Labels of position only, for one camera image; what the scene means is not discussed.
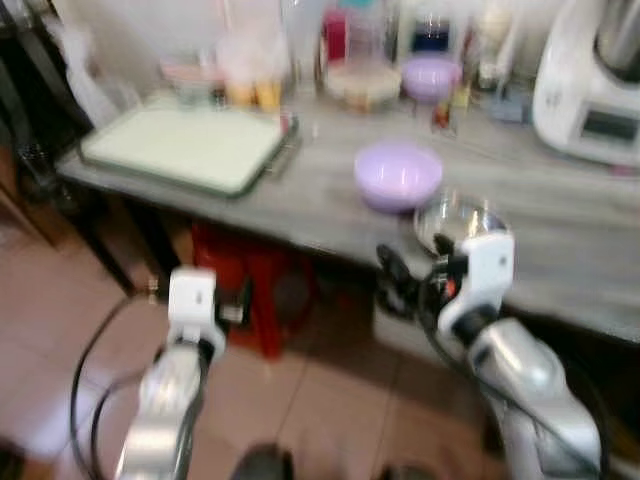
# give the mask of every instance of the gray countertop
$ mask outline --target gray countertop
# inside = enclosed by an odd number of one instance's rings
[[[568,323],[640,343],[640,180],[562,156],[529,126],[457,117],[458,137],[433,134],[429,112],[409,105],[370,116],[298,99],[303,147],[280,175],[265,175],[239,199],[100,169],[70,154],[60,173],[74,181],[175,208],[365,264],[388,243],[417,270],[428,261],[410,219],[369,210],[353,181],[353,159],[381,139],[434,149],[444,186],[490,201],[516,238],[508,299]]]

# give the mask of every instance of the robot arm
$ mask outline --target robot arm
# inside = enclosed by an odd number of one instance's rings
[[[187,478],[209,366],[225,350],[228,326],[249,318],[250,291],[242,305],[223,305],[213,272],[177,269],[169,288],[167,344],[140,384],[138,411],[116,470],[120,480]]]
[[[378,253],[385,272],[402,280],[398,293],[415,305],[432,343],[444,337],[462,346],[496,417],[512,478],[598,478],[598,428],[567,387],[562,363],[518,320],[499,318],[513,280],[513,237],[492,233],[448,246],[449,255],[413,287],[397,256],[390,268],[389,251]]]

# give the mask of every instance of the black cable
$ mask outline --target black cable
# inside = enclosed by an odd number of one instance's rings
[[[560,445],[569,453],[571,457],[577,460],[583,467],[586,467],[591,473],[593,473],[597,478],[604,479],[607,478],[608,471],[605,471],[605,468],[608,468],[608,462],[602,462],[601,465],[595,465],[589,459],[587,459],[581,452],[579,452],[573,445],[571,445],[568,441],[566,441],[562,435],[556,432],[553,428],[551,428],[546,422],[542,421],[538,416],[531,412],[529,409],[520,404],[517,400],[515,400],[511,395],[505,393],[500,388],[493,385],[491,382],[485,380],[477,372],[472,369],[466,368],[465,365],[456,360],[447,349],[440,343],[440,340],[436,337],[436,322],[433,321],[433,316],[431,313],[423,308],[427,305],[427,291],[431,287],[432,277],[428,276],[420,285],[418,291],[418,321],[423,327],[427,340],[436,351],[436,353],[442,358],[442,360],[455,372],[463,376],[465,379],[470,381],[471,383],[478,383],[480,387],[486,391],[489,395],[494,397],[495,399],[504,402],[509,408],[513,408],[518,410],[522,414],[528,416],[534,423],[540,425],[547,432],[551,434]],[[602,436],[601,437],[601,448],[603,446]]]
[[[133,383],[138,383],[144,376],[145,371],[145,369],[138,370],[137,372],[131,373],[126,377],[113,382],[109,385],[109,388],[102,393],[102,396],[96,405],[96,409],[93,412],[93,420],[91,421],[91,465],[96,472],[104,471],[100,465],[100,455],[98,455],[98,432],[100,428],[100,415],[102,415],[102,410],[112,394]]]
[[[69,435],[71,437],[71,450],[73,451],[73,456],[82,470],[82,474],[86,480],[105,480],[105,476],[101,471],[94,468],[93,465],[88,462],[80,449],[80,443],[78,441],[78,425],[77,425],[77,412],[76,406],[78,403],[78,388],[80,384],[80,377],[82,375],[82,369],[84,368],[84,364],[87,360],[87,357],[93,350],[98,339],[102,336],[106,328],[111,324],[111,322],[118,316],[118,314],[129,304],[133,303],[136,299],[138,299],[142,294],[138,293],[131,297],[125,297],[120,300],[107,314],[102,323],[98,326],[95,333],[87,343],[86,347],[82,351],[82,355],[80,356],[80,360],[76,366],[75,372],[73,374],[73,382],[71,384],[71,401],[69,404]]]

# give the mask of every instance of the white appliance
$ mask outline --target white appliance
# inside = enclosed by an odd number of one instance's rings
[[[558,150],[640,167],[640,83],[617,78],[595,48],[596,38],[603,38],[601,22],[616,3],[570,0],[562,8],[538,71],[533,123],[540,138]],[[625,12],[614,12],[618,23],[631,29],[626,45],[640,37],[637,2],[633,5],[626,18]]]

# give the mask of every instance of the cutting board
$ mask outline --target cutting board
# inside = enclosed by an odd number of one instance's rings
[[[82,143],[84,160],[225,196],[246,191],[283,144],[279,116],[160,97]]]

